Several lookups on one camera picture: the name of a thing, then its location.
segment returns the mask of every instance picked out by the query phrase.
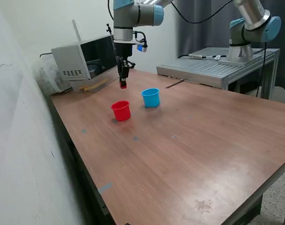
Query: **aluminum platform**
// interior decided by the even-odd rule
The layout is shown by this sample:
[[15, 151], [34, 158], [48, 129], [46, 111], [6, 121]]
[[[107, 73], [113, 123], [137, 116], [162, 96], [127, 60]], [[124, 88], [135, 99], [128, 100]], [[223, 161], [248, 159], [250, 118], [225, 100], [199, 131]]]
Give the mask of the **aluminum platform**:
[[[194, 52], [196, 55], [227, 55], [229, 48], [205, 48]], [[264, 52], [259, 52], [251, 63], [244, 67], [223, 65], [217, 60], [193, 60], [189, 57], [176, 59], [157, 67], [159, 75], [165, 75], [194, 83], [201, 83], [224, 90], [229, 84], [262, 67]], [[280, 49], [267, 49], [266, 67], [262, 81], [262, 98], [270, 99], [274, 90]]]

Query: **white wall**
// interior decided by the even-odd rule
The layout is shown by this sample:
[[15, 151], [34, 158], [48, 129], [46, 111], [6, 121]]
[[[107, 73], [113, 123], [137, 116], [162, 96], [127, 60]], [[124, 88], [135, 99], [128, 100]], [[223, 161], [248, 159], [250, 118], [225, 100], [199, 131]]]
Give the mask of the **white wall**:
[[64, 150], [0, 11], [0, 225], [85, 224]]
[[[106, 23], [112, 24], [106, 0], [0, 0], [0, 7], [32, 65], [41, 53], [77, 41], [72, 19], [83, 40], [106, 35]], [[156, 66], [177, 57], [175, 11], [171, 5], [165, 8], [161, 26], [136, 30], [145, 32], [149, 46], [146, 53], [134, 51], [131, 60], [137, 69], [156, 73]]]

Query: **gray curtain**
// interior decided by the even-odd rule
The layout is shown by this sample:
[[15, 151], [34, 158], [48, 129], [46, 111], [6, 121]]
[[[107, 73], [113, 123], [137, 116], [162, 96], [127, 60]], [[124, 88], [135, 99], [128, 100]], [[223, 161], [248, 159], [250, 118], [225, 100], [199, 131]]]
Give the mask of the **gray curtain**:
[[[176, 0], [175, 5], [189, 21], [197, 22], [206, 19], [217, 11], [228, 0]], [[279, 36], [268, 43], [268, 48], [280, 48], [280, 60], [276, 85], [285, 89], [285, 0], [261, 0], [265, 9], [282, 19]], [[228, 47], [229, 24], [241, 18], [239, 11], [232, 3], [226, 6], [211, 20], [201, 24], [189, 24], [178, 17], [178, 54], [189, 54], [205, 47]], [[261, 43], [253, 47], [263, 47]]]

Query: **cable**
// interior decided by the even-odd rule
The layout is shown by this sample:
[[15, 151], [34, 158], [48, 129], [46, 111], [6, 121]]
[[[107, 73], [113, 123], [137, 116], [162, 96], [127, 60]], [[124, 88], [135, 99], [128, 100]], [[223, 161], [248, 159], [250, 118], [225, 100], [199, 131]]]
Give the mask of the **cable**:
[[218, 14], [226, 5], [228, 5], [230, 2], [232, 2], [233, 0], [228, 1], [226, 4], [224, 4], [219, 10], [217, 10], [215, 13], [213, 13], [210, 17], [208, 17], [205, 20], [202, 20], [200, 22], [190, 22], [189, 20], [185, 19], [185, 17], [180, 13], [180, 11], [177, 9], [177, 7], [175, 6], [175, 4], [172, 2], [172, 6], [175, 8], [175, 10], [179, 13], [179, 15], [188, 23], [192, 23], [192, 24], [199, 24], [199, 23], [203, 23], [209, 19], [211, 19], [213, 16], [215, 16], [216, 14]]
[[180, 56], [178, 57], [178, 59], [180, 59], [180, 58], [182, 58], [182, 57], [184, 57], [184, 56], [188, 56], [188, 55], [180, 55]]
[[43, 54], [40, 55], [40, 58], [41, 58], [42, 55], [51, 55], [51, 54], [53, 54], [53, 53], [52, 52], [50, 52], [50, 53], [43, 53]]
[[260, 79], [259, 79], [259, 84], [258, 84], [258, 88], [257, 88], [257, 94], [256, 97], [258, 97], [258, 93], [259, 93], [259, 88], [262, 82], [262, 78], [263, 78], [263, 71], [264, 71], [264, 67], [265, 67], [265, 58], [266, 58], [266, 42], [264, 42], [264, 58], [263, 58], [263, 66], [262, 66], [262, 70], [261, 70], [261, 75], [260, 75]]
[[111, 19], [114, 21], [114, 18], [112, 16], [112, 13], [111, 13], [111, 10], [110, 10], [110, 0], [108, 0], [108, 11], [109, 11]]

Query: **speckled floor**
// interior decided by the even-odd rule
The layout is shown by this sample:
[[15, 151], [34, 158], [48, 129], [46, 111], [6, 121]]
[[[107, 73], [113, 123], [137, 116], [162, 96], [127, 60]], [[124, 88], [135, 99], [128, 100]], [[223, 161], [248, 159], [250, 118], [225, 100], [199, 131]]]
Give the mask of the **speckled floor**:
[[[285, 103], [285, 90], [276, 87], [272, 100]], [[282, 225], [285, 218], [285, 173], [264, 193], [261, 214], [250, 225]]]

